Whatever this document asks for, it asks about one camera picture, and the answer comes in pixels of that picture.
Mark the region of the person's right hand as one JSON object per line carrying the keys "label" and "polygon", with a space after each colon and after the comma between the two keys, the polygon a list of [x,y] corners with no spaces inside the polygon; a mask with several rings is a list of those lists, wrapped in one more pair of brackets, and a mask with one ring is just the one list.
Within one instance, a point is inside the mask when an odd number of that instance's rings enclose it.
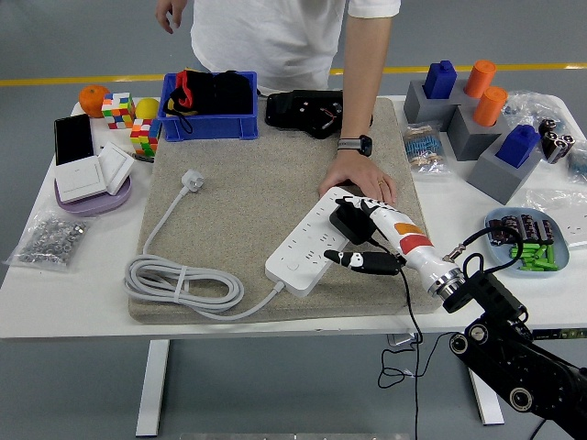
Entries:
{"label": "person's right hand", "polygon": [[183,11],[187,0],[158,0],[155,5],[155,18],[160,27],[172,35],[182,24]]}

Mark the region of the person's left hand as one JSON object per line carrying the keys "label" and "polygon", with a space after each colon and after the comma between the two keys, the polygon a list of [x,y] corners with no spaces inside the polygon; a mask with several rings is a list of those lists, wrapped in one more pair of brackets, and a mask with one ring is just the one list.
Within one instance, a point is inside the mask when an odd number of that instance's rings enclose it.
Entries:
{"label": "person's left hand", "polygon": [[397,202],[397,188],[393,178],[356,150],[338,151],[318,186],[318,193],[322,196],[331,187],[346,181],[355,184],[366,197],[391,205]]}

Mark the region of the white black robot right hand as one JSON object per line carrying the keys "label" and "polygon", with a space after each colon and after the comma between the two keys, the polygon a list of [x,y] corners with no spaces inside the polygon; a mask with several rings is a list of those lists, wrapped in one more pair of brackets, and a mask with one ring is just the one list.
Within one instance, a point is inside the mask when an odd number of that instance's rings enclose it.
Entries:
{"label": "white black robot right hand", "polygon": [[353,242],[364,242],[374,231],[396,250],[389,252],[340,252],[324,256],[351,270],[373,275],[395,275],[402,266],[416,270],[424,289],[444,299],[464,283],[458,265],[440,256],[425,233],[404,213],[387,203],[367,197],[346,195],[336,200],[330,222]]}

